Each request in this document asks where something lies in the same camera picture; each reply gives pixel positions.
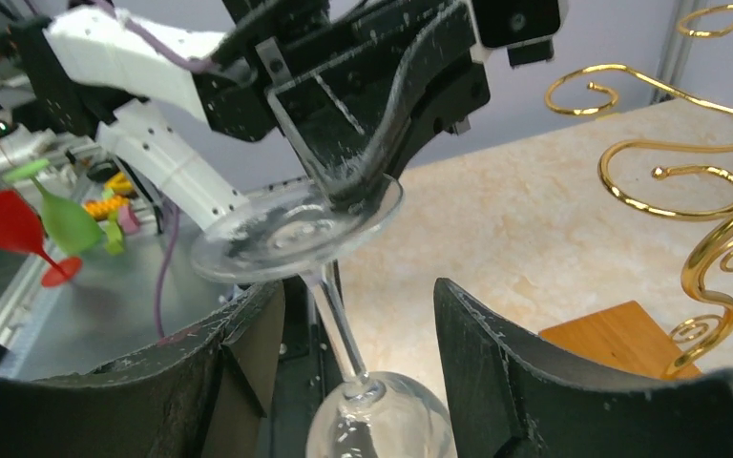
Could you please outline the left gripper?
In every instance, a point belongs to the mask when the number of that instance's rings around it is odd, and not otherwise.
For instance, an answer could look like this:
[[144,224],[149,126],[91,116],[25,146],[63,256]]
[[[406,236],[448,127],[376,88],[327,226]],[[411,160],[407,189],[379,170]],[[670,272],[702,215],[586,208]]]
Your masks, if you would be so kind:
[[235,28],[198,78],[211,128],[244,141],[279,129],[335,206],[400,176],[491,98],[463,1],[230,1]]

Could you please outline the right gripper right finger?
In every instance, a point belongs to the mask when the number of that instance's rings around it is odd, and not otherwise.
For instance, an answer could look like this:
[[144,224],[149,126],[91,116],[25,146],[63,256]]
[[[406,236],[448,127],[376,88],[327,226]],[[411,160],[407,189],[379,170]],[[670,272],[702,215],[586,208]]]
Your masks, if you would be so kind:
[[651,379],[559,348],[449,279],[433,303],[459,456],[733,457],[733,368]]

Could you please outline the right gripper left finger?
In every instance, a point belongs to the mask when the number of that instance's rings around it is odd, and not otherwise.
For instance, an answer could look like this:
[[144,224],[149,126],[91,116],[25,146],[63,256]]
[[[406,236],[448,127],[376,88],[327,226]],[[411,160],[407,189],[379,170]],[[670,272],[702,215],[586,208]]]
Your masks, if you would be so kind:
[[0,378],[0,457],[253,457],[283,333],[280,282],[85,374]]

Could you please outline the clear back wine glass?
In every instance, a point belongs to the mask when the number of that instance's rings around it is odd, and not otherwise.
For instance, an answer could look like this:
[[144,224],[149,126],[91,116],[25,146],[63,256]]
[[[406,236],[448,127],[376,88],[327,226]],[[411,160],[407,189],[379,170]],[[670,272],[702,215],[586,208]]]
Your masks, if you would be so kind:
[[317,410],[308,457],[453,457],[442,401],[410,377],[367,368],[335,281],[335,261],[367,243],[404,199],[383,177],[351,210],[335,210],[312,182],[253,198],[207,228],[192,248],[197,273],[210,281],[256,283],[300,277],[313,295],[343,381]]

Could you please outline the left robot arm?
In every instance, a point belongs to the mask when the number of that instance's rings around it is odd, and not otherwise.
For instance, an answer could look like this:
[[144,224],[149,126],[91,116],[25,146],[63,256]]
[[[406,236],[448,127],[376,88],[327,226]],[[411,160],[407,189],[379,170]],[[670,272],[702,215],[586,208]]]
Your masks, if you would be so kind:
[[213,132],[279,130],[337,213],[382,193],[433,138],[490,98],[465,1],[380,1],[331,20],[326,1],[230,1],[229,33],[134,18],[104,1],[11,25],[53,126],[131,166],[199,227],[246,201],[161,115]]

